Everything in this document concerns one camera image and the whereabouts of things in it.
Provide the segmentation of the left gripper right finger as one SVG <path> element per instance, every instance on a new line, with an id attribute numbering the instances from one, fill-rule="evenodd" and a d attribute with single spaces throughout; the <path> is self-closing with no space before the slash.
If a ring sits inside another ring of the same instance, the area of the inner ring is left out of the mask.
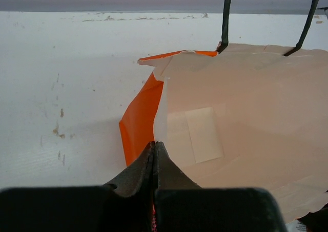
<path id="1" fill-rule="evenodd" d="M 154 206 L 158 231 L 286 231 L 273 196 L 262 188 L 201 188 L 154 148 Z"/>

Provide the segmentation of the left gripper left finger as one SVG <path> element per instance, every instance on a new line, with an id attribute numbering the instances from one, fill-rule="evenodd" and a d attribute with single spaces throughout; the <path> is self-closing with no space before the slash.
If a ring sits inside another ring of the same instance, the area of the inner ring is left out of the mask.
<path id="1" fill-rule="evenodd" d="M 149 231 L 154 149 L 103 185 L 1 190 L 1 231 Z"/>

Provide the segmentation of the orange paper bag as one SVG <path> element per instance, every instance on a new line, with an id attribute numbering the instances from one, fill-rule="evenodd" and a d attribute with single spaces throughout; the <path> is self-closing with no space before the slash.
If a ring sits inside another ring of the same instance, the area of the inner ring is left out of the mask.
<path id="1" fill-rule="evenodd" d="M 139 59 L 153 67 L 119 128 L 127 164 L 150 141 L 204 187 L 269 190 L 291 222 L 327 204 L 327 51 L 230 44 Z"/>

